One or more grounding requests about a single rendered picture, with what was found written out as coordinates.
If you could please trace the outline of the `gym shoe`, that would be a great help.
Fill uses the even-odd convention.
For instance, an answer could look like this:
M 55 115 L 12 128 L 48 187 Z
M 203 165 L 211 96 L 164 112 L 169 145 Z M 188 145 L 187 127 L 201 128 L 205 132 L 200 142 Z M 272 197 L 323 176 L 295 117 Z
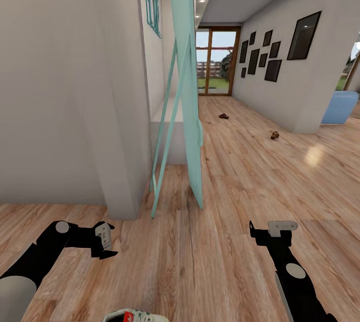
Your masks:
M 125 308 L 107 314 L 102 322 L 170 322 L 170 320 L 160 314 Z

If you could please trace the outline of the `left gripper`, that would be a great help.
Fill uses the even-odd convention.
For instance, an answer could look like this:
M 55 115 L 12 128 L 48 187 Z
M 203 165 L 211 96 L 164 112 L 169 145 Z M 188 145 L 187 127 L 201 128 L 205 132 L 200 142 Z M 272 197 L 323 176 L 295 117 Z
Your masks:
M 85 227 L 85 238 L 79 248 L 91 248 L 91 257 L 99 257 L 100 260 L 115 256 L 118 254 L 118 251 L 108 251 L 104 249 L 102 244 L 102 238 L 97 236 L 95 229 L 102 225 L 102 222 L 98 222 L 93 228 Z M 114 230 L 115 227 L 110 225 L 110 229 Z

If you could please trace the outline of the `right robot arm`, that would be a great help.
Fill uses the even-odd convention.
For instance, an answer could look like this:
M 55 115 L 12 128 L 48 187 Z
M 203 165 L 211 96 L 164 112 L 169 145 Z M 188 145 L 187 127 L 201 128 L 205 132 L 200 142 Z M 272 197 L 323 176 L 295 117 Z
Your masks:
M 291 231 L 296 221 L 268 221 L 269 229 L 255 229 L 250 220 L 250 236 L 258 246 L 267 246 L 275 264 L 275 281 L 281 295 L 288 322 L 338 322 L 333 314 L 326 314 L 316 297 L 310 276 L 293 256 Z

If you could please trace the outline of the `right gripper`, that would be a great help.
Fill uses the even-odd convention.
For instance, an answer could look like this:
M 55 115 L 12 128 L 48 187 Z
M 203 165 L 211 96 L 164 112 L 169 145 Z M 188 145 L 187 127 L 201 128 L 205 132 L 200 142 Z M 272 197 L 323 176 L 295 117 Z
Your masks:
M 275 247 L 282 246 L 289 249 L 291 246 L 291 232 L 288 230 L 281 230 L 280 237 L 272 237 L 267 229 L 255 229 L 253 223 L 250 220 L 250 236 L 255 237 L 258 246 L 267 246 L 269 253 Z

